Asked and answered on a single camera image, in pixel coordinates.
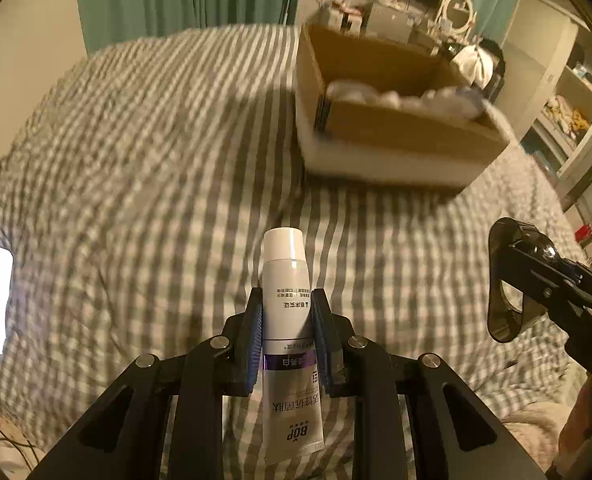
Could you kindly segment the right human hand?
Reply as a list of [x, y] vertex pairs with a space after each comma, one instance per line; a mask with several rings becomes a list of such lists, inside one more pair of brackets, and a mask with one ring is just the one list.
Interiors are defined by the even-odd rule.
[[592, 436], [592, 375], [588, 375], [576, 398], [576, 404], [562, 428], [558, 439], [558, 453], [545, 475], [547, 479], [561, 479], [576, 461], [582, 446]]

